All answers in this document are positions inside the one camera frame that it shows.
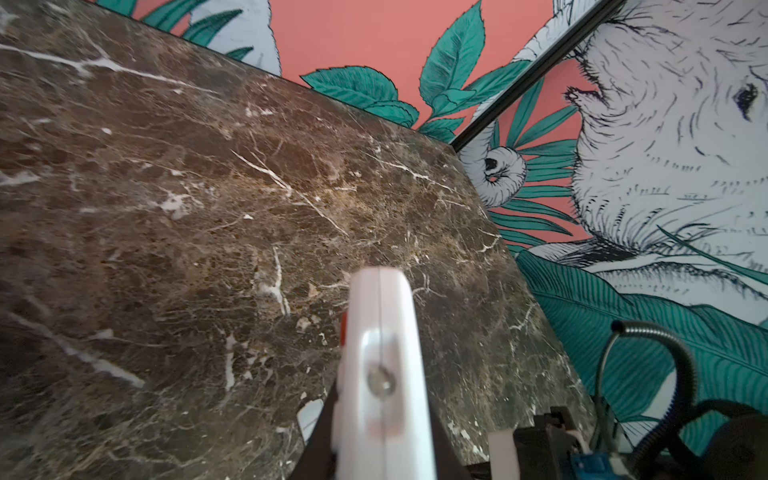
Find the painted animal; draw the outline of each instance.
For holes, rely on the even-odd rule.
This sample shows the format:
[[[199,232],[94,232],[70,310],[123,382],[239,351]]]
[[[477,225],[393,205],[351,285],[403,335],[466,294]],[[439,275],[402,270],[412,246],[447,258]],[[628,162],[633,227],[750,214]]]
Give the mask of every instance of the painted animal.
[[[269,0],[207,0],[192,10],[191,23],[233,10],[242,12],[216,33],[208,48],[221,53],[252,48],[242,61],[280,76],[280,55],[270,27]]]
[[[582,12],[592,3],[577,0],[571,8]],[[568,13],[556,2],[555,17],[558,9]],[[537,38],[553,36],[550,23],[559,25],[553,18]],[[766,0],[629,0],[599,26],[575,52],[597,89],[566,94],[583,119],[573,198],[594,238],[530,251],[590,270],[622,293],[707,303],[766,321],[765,285],[660,230],[768,272],[766,32]],[[521,54],[535,58],[532,47],[546,43],[537,38]],[[476,158],[482,146],[472,148]],[[478,169],[492,152],[481,163],[463,151],[462,161]],[[493,198],[482,194],[487,184],[475,186],[484,200]]]

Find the green leaf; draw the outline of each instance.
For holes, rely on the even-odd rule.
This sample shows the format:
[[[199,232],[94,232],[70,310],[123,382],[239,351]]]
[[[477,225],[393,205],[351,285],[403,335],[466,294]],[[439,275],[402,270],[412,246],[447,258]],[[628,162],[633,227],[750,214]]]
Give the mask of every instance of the green leaf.
[[[534,247],[537,247],[538,245],[544,245],[545,241],[540,240],[533,235],[528,235],[527,233],[522,232],[515,232],[514,230],[501,230],[498,231],[502,238],[504,240],[508,240],[510,242],[517,242],[517,243],[525,243],[526,245],[532,245]]]
[[[709,305],[685,307],[653,296],[624,297],[688,345],[698,376],[698,402],[727,399],[768,412],[768,331]],[[682,438],[700,454],[723,422],[718,415],[702,418]]]
[[[551,141],[548,144],[523,148],[518,150],[518,153],[523,155],[541,155],[542,157],[562,157],[563,155],[573,155],[576,151],[576,143],[576,140]]]
[[[423,124],[419,132],[445,143],[453,140],[453,131],[464,121],[463,118],[441,118]]]
[[[541,87],[544,85],[544,79],[537,81],[533,87],[530,87],[528,91],[520,99],[518,110],[515,112],[515,118],[512,119],[512,125],[509,127],[509,135],[507,136],[507,147],[513,148],[518,141],[518,137],[525,128],[525,124],[528,123],[528,119],[531,118],[533,109],[536,107],[538,101],[538,94],[541,93]]]
[[[435,97],[432,105],[433,112],[430,118],[450,115],[456,113],[457,111],[464,110],[465,108],[474,104],[474,96],[474,90],[464,91],[450,88]]]
[[[576,155],[561,155],[558,157],[536,157],[525,162],[529,170],[538,170],[540,168],[563,168],[573,167],[576,162]]]
[[[98,0],[96,5],[100,5],[104,8],[117,12],[120,15],[130,17],[134,14],[137,0]]]
[[[568,187],[551,187],[541,185],[536,187],[523,187],[515,194],[515,198],[546,198],[546,197],[570,197],[571,189]]]
[[[243,10],[238,8],[237,10],[227,10],[226,12],[209,15],[190,25],[181,37],[195,45],[207,47],[210,41],[219,33],[219,30],[241,13],[243,13]]]
[[[507,248],[512,253],[520,253],[521,251],[525,250],[525,247],[522,245],[507,245]]]
[[[208,0],[172,0],[161,5],[141,19],[151,27],[170,31],[186,14]]]
[[[573,170],[567,168],[540,168],[531,170],[525,177],[526,182],[543,182],[546,180],[557,180],[558,178],[568,178],[574,174]]]
[[[527,251],[516,260],[581,381],[587,391],[594,392],[594,374],[611,335],[611,322],[640,319],[634,305],[592,273]],[[619,419],[639,415],[673,368],[660,344],[648,339],[620,340],[608,357],[602,393]]]
[[[559,218],[560,220],[576,223],[576,220],[574,220],[573,217],[564,214],[560,210],[547,207],[546,205],[537,204],[536,202],[531,202],[529,200],[519,200],[517,198],[513,198],[504,204],[503,207],[507,210],[512,210],[513,212],[520,212],[521,214],[549,215],[550,217]]]
[[[532,127],[527,129],[525,133],[515,143],[515,146],[530,144],[532,141],[543,137],[555,128],[563,124],[564,121],[569,119],[574,113],[578,111],[578,108],[570,106],[556,111],[552,115],[548,115],[536,122]]]
[[[680,245],[688,247],[689,249],[691,249],[692,251],[698,253],[702,257],[704,257],[704,258],[706,258],[708,260],[712,260],[713,262],[718,263],[718,264],[720,264],[720,265],[722,265],[724,267],[730,268],[731,270],[733,270],[734,272],[736,272],[736,273],[738,273],[740,275],[747,276],[747,277],[751,278],[752,280],[757,280],[758,282],[760,282],[760,283],[762,283],[764,285],[768,285],[768,273],[759,272],[757,270],[751,270],[749,268],[744,268],[743,266],[738,266],[735,263],[731,263],[731,262],[727,262],[725,260],[721,260],[721,259],[719,259],[719,258],[717,258],[715,256],[712,256],[712,255],[710,255],[708,253],[705,253],[705,252],[697,249],[696,247],[692,246],[687,241],[681,240],[680,238],[674,236],[672,233],[667,232],[665,229],[663,229],[661,227],[657,227],[657,228],[659,230],[661,230],[661,233],[663,233],[667,237],[669,237],[672,240],[674,240],[675,243],[678,243]]]
[[[485,46],[480,3],[457,18],[429,52],[419,79],[419,93],[430,107],[435,97],[446,90],[461,89],[480,58]]]
[[[227,52],[227,57],[233,58],[234,60],[237,60],[237,61],[242,61],[243,57],[251,53],[252,50],[253,50],[253,47],[235,48],[234,50]]]
[[[413,105],[400,100],[377,101],[366,108],[366,111],[407,128],[419,119],[419,111]]]
[[[513,61],[503,67],[491,70],[487,74],[467,85],[466,90],[474,90],[475,97],[472,99],[476,104],[493,97],[497,93],[504,91],[522,72],[528,68],[529,60]]]
[[[764,372],[768,370],[768,350],[766,350],[768,330],[743,322],[709,305],[696,305],[690,309],[707,324],[715,337],[722,342],[722,347],[726,351],[736,353],[748,365],[759,366]],[[740,377],[738,372],[735,373],[736,378],[734,379],[713,378],[711,374],[714,373],[723,377],[728,374],[728,370],[718,370],[722,366],[721,364],[718,364],[714,371],[707,369],[704,365],[708,364],[711,359],[705,359],[702,363],[695,352],[694,358],[701,370],[699,373],[699,400],[725,398],[750,404],[762,412],[768,409],[765,400],[768,392],[762,395],[762,402],[753,403],[750,401],[748,390],[746,390],[747,385],[743,383],[749,382],[749,379]],[[680,437],[700,455],[706,448],[712,432],[725,423],[725,420],[721,415],[706,415],[686,427]]]
[[[370,67],[315,70],[301,79],[321,94],[357,108],[368,108],[377,101],[397,100],[395,84]]]
[[[498,131],[498,121],[494,121],[493,123],[493,135],[491,136],[491,150],[494,148],[498,148],[499,142],[499,135],[500,132]]]
[[[520,217],[518,215],[497,214],[496,212],[488,212],[488,215],[493,223],[501,227],[517,228],[519,230],[543,230],[571,235],[571,232],[565,228],[544,218]]]
[[[768,331],[712,306],[683,306],[663,298],[619,294],[600,277],[520,252],[517,264],[589,391],[615,319],[659,324],[680,337],[694,357],[698,400],[729,399],[768,412]],[[608,357],[604,396],[621,421],[638,418],[674,364],[660,345],[621,339]],[[683,431],[701,452],[722,422],[707,415]]]

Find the wall mural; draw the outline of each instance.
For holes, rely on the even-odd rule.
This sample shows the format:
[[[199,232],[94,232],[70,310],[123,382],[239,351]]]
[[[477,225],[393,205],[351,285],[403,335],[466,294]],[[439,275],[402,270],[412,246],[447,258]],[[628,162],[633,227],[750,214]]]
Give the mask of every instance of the wall mural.
[[[273,74],[282,73],[277,41],[270,26],[272,5],[269,0],[92,1],[235,60]],[[399,98],[394,81],[375,65],[327,65],[289,79],[404,127],[413,127],[430,137],[449,142],[462,124],[468,123],[475,107],[495,99],[525,70],[529,61],[556,38],[547,35],[554,29],[543,28],[538,34],[540,38],[529,42],[512,61],[490,71],[479,71],[478,60],[486,47],[481,6],[481,2],[476,2],[463,13],[459,10],[458,18],[442,27],[442,35],[429,41],[429,45],[433,45],[431,51],[428,45],[423,45],[426,47],[422,49],[423,53],[409,52],[410,55],[403,56],[404,61],[418,62],[421,68],[418,93],[427,112],[419,111],[414,104]],[[328,27],[346,28],[345,25]],[[391,47],[385,43],[380,48]],[[516,49],[509,48],[509,51],[514,53]],[[372,63],[380,63],[377,61],[378,52],[372,51],[367,56]]]
[[[460,153],[588,389],[611,321],[641,319],[686,341],[699,400],[768,412],[766,30],[760,0],[629,1],[574,52],[592,86],[550,89],[568,106],[526,127],[536,84]],[[674,380],[659,346],[615,347],[605,396],[632,440]],[[701,453],[722,422],[682,437]]]
[[[540,2],[446,0],[418,16],[409,9],[428,2],[393,0],[371,13],[380,22],[357,25],[340,19],[357,4],[328,1],[308,13],[320,8],[310,2],[304,17],[323,13],[328,33],[291,46],[274,33],[283,21],[272,12],[299,1],[95,0],[274,74],[290,70],[290,80],[442,141],[594,4],[554,0],[547,12]],[[768,413],[767,5],[628,0],[460,153],[588,390],[611,321],[642,319],[687,342],[699,399]],[[493,8],[510,10],[491,28]],[[382,56],[399,45],[391,37],[358,60],[349,49],[369,38],[354,35],[387,15],[399,24],[418,17],[424,35],[437,33],[398,47],[394,63]],[[281,25],[322,23],[304,17]],[[352,37],[340,36],[333,54],[355,60],[290,60],[344,28]],[[504,41],[487,41],[497,34]],[[409,62],[418,71],[393,67]],[[673,390],[674,365],[659,346],[614,347],[604,394],[632,441],[664,414]],[[709,414],[682,436],[701,453],[722,421]]]

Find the marble countertop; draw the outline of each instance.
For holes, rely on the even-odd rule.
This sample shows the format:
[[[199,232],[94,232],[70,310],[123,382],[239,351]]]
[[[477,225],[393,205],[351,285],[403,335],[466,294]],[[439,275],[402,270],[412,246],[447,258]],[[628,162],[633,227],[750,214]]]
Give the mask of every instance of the marble countertop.
[[[448,145],[80,0],[0,0],[0,65],[5,478],[287,476],[368,265],[465,462],[592,424]]]

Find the white marble vein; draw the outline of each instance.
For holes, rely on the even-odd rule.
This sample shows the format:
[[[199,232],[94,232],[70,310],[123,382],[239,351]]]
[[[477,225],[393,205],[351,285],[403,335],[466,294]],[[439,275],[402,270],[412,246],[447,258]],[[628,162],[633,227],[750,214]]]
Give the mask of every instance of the white marble vein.
[[[415,171],[411,170],[410,168],[406,167],[403,164],[400,164],[400,163],[394,164],[392,162],[388,162],[388,161],[382,160],[381,158],[374,157],[373,155],[369,154],[368,152],[366,152],[366,155],[368,155],[373,160],[379,162],[382,165],[389,165],[390,167],[394,167],[394,168],[398,168],[400,170],[404,170],[404,171],[408,172],[409,174],[411,174],[411,176],[413,178],[415,178],[415,179],[419,179],[420,178],[422,180],[427,180],[427,182],[429,182],[430,185],[437,185],[439,187],[445,188],[446,190],[449,190],[449,191],[453,192],[454,194],[458,193],[456,191],[456,189],[451,188],[448,185],[443,185],[443,184],[441,184],[439,182],[436,182],[436,181],[434,181],[433,179],[429,178],[428,176],[426,176],[424,174],[417,174]]]
[[[41,325],[40,323],[30,322],[23,316],[17,315],[15,313],[9,313],[9,316],[17,323],[20,323],[29,329],[33,329],[35,332],[40,333],[44,337],[53,340],[56,343],[56,345],[59,345],[61,349],[64,350],[64,353],[70,356],[76,356],[82,362],[85,362],[91,365],[93,369],[96,370],[97,372],[109,373],[115,378],[123,379],[129,382],[131,385],[133,385],[138,389],[144,388],[144,380],[140,379],[139,377],[137,377],[131,372],[127,372],[123,370],[122,368],[113,364],[112,362],[109,362],[104,359],[100,359],[96,356],[91,355],[90,353],[82,352],[74,348],[72,345],[70,345],[68,341],[66,341],[65,339],[62,339],[60,336],[54,334],[51,330],[49,330],[47,326]]]
[[[301,199],[306,202],[307,205],[312,207],[312,209],[317,212],[318,215],[320,215],[322,218],[328,220],[333,225],[333,227],[336,228],[339,232],[341,232],[345,237],[349,236],[349,234],[342,227],[339,227],[339,225],[336,222],[334,222],[332,218],[330,218],[327,215],[325,215],[317,206],[315,206],[315,204],[313,204],[312,201],[305,194],[299,192],[298,190],[294,190],[286,181],[284,181],[282,178],[280,178],[275,172],[273,172],[271,169],[267,168],[266,164],[263,161],[261,161],[261,159],[259,159],[255,155],[254,152],[250,152],[250,154],[253,155],[263,165],[263,167],[259,167],[258,165],[254,164],[253,162],[250,162],[250,161],[246,160],[245,158],[243,158],[242,155],[238,154],[234,150],[230,150],[230,151],[233,154],[235,154],[235,156],[237,156],[237,158],[239,158],[243,162],[245,162],[245,164],[248,165],[249,167],[251,167],[251,168],[253,168],[255,170],[258,170],[259,172],[261,172],[263,174],[267,174],[270,177],[272,177],[272,180],[274,180],[274,182],[278,186],[280,186],[280,188],[283,188],[287,192],[287,196],[288,197],[290,197],[293,192],[296,192],[299,195],[299,197],[301,197]]]
[[[39,175],[26,170],[18,172],[13,177],[9,177],[0,171],[0,187],[15,187],[16,185],[30,184],[38,180],[40,180]]]
[[[74,68],[75,70],[77,70],[80,76],[86,77],[86,78],[91,76],[91,72],[88,70],[89,67],[106,68],[108,70],[137,75],[138,77],[149,78],[151,80],[162,81],[164,83],[170,83],[174,85],[183,85],[184,87],[194,88],[195,90],[199,90],[199,91],[205,91],[213,94],[216,93],[215,91],[208,90],[207,88],[202,88],[196,85],[188,84],[186,81],[175,80],[173,78],[164,77],[162,75],[151,74],[151,73],[147,73],[146,71],[134,70],[133,68],[126,68],[116,63],[109,57],[107,57],[104,54],[104,51],[101,50],[100,48],[98,48],[98,50],[101,51],[101,57],[92,59],[92,60],[70,60],[68,58],[58,57],[56,55],[50,55],[47,53],[42,53],[40,51],[23,50],[21,48],[16,48],[12,45],[6,45],[6,44],[0,44],[0,50],[15,51],[16,53],[27,55],[28,57],[36,58],[38,60],[50,61],[50,62],[58,63],[61,65],[68,65]]]
[[[277,303],[280,305],[280,312],[283,315],[290,315],[288,299],[283,296],[283,291],[280,289],[283,285],[283,268],[280,265],[280,256],[277,254],[276,247],[272,247],[272,251],[275,254],[275,284],[266,285],[265,283],[262,283],[261,291],[275,297],[275,300],[277,300]]]

